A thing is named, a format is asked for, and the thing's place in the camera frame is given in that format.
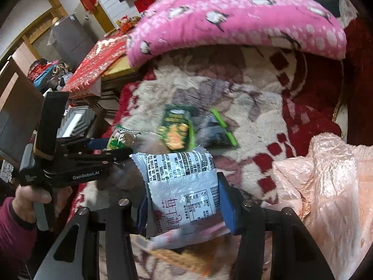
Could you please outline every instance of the metal bolt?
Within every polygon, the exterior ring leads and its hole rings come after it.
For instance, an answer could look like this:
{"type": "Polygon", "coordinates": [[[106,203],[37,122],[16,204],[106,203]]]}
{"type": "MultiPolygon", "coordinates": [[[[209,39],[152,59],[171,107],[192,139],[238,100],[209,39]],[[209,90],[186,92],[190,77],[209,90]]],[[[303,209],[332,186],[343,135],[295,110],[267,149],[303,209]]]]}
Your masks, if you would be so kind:
{"type": "Polygon", "coordinates": [[[244,205],[244,207],[250,207],[252,206],[253,202],[252,200],[246,199],[242,202],[242,204],[244,205]]]}
{"type": "Polygon", "coordinates": [[[78,214],[81,215],[81,216],[83,216],[83,215],[85,215],[86,213],[88,213],[89,211],[90,211],[90,210],[89,210],[88,207],[82,207],[82,208],[80,208],[80,209],[78,210],[78,214]]]}
{"type": "Polygon", "coordinates": [[[129,200],[126,199],[126,198],[120,199],[120,200],[118,201],[118,204],[119,204],[120,206],[124,206],[124,207],[125,207],[126,205],[129,204],[129,200]]]}

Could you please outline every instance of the finger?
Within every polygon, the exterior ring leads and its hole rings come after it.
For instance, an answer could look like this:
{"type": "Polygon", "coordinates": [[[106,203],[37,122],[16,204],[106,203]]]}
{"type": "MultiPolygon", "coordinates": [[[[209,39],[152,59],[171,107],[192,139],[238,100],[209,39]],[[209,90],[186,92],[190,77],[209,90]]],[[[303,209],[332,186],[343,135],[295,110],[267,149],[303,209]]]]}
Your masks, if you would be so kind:
{"type": "Polygon", "coordinates": [[[57,201],[55,203],[55,210],[58,213],[60,213],[64,209],[71,194],[72,188],[70,186],[59,190],[59,192],[57,193],[57,201]]]}
{"type": "Polygon", "coordinates": [[[32,186],[19,186],[16,190],[16,198],[25,205],[38,201],[44,204],[52,201],[52,196],[46,190],[32,186]]]}

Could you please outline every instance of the human hand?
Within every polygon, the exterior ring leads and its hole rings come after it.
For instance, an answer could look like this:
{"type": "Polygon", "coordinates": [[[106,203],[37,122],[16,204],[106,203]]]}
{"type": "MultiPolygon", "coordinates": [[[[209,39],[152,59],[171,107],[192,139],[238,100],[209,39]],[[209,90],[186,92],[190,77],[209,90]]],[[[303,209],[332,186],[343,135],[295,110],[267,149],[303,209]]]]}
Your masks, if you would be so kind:
{"type": "MultiPolygon", "coordinates": [[[[65,207],[68,198],[72,194],[70,186],[60,189],[55,199],[55,209],[58,213],[65,207]]],[[[32,186],[18,186],[16,196],[13,199],[14,212],[24,221],[35,223],[36,216],[33,202],[37,201],[48,204],[52,201],[52,196],[46,190],[32,186]]]]}

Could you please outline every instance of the red paper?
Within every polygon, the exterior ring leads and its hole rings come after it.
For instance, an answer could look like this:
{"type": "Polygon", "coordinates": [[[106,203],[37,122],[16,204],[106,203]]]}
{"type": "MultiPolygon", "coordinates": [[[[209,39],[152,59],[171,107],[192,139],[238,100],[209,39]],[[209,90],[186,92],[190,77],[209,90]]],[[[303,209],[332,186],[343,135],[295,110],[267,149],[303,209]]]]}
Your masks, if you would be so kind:
{"type": "Polygon", "coordinates": [[[153,4],[156,0],[136,0],[134,2],[137,10],[139,13],[142,13],[143,11],[147,10],[151,4],[153,4]]]}

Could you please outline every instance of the purple sleeve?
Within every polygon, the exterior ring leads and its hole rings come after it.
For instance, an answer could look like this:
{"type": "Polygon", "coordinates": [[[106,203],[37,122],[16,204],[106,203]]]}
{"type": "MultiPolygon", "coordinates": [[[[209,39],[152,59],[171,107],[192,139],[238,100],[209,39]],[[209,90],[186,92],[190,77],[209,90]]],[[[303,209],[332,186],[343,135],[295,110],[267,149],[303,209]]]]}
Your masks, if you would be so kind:
{"type": "Polygon", "coordinates": [[[6,198],[0,207],[0,257],[9,271],[16,274],[31,257],[36,241],[36,225],[16,215],[12,200],[6,198]]]}

